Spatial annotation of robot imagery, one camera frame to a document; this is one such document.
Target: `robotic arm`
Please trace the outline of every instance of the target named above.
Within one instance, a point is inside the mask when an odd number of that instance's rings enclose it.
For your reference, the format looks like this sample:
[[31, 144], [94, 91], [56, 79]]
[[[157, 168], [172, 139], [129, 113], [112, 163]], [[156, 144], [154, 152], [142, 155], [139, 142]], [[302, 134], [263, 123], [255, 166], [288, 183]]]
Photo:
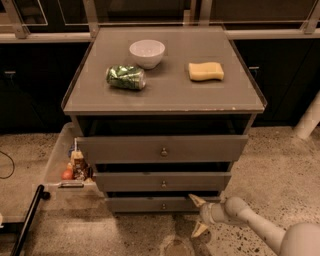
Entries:
[[285, 231], [252, 211], [239, 197], [230, 197], [224, 203], [209, 203], [189, 195], [200, 208], [200, 218], [192, 237], [201, 235], [214, 223], [250, 227], [279, 256], [319, 256], [320, 225], [299, 223]]

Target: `white bowl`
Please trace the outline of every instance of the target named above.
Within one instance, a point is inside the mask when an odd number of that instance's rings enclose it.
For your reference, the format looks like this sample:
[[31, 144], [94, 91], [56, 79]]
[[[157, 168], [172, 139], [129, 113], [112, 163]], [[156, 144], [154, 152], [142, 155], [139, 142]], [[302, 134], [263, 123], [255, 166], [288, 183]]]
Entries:
[[130, 53], [134, 61], [144, 69], [157, 66], [164, 54], [165, 46], [156, 40], [141, 40], [130, 45]]

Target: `chest of drawers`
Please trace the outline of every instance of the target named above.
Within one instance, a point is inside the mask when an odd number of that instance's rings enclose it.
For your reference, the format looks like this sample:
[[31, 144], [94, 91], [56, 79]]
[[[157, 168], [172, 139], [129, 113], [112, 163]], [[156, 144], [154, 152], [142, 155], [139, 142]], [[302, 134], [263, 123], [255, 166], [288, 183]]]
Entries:
[[[166, 46], [146, 87], [110, 87], [106, 69], [134, 65], [132, 42]], [[223, 81], [192, 82], [188, 63], [220, 62]], [[189, 193], [218, 201], [265, 101], [219, 27], [101, 28], [63, 109], [113, 212], [192, 212]]]

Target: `sponge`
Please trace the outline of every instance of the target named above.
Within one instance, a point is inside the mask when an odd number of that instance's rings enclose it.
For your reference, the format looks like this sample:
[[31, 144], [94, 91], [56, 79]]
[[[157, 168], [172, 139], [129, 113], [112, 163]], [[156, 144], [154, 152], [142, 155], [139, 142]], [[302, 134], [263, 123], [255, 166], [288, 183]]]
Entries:
[[223, 80], [224, 72], [218, 62], [189, 63], [189, 76], [194, 81]]

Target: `can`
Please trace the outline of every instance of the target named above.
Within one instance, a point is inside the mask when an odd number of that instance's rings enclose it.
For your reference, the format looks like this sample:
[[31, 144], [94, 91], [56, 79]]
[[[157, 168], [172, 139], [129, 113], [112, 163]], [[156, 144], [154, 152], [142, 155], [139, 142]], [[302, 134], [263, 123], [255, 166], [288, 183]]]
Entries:
[[112, 66], [106, 71], [107, 83], [118, 88], [142, 90], [146, 85], [146, 75], [136, 66]]

